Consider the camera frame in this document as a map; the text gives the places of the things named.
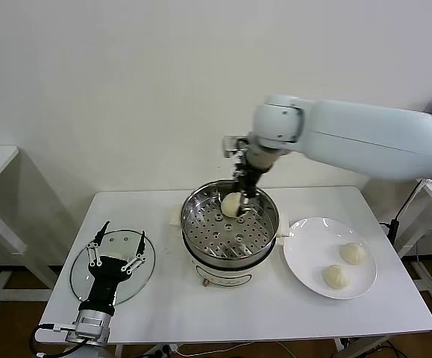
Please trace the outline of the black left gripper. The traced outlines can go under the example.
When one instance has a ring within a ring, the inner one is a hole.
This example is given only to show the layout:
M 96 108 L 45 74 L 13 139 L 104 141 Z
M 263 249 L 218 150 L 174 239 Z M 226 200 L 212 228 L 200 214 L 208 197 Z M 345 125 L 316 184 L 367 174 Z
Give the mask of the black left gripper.
M 93 276 L 93 285 L 85 301 L 78 310 L 114 311 L 114 300 L 118 285 L 128 280 L 133 271 L 144 262 L 145 231 L 140 236 L 136 254 L 129 262 L 115 257 L 100 257 L 99 248 L 103 241 L 109 221 L 96 233 L 94 239 L 86 246 L 89 258 L 89 272 Z

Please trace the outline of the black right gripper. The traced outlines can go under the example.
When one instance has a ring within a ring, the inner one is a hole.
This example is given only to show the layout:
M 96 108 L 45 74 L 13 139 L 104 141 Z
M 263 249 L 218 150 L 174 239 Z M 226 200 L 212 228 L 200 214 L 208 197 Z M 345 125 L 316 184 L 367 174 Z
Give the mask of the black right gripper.
M 247 163 L 236 163 L 233 172 L 233 189 L 240 192 L 239 214 L 251 211 L 256 202 L 256 186 L 261 177 L 261 171 Z

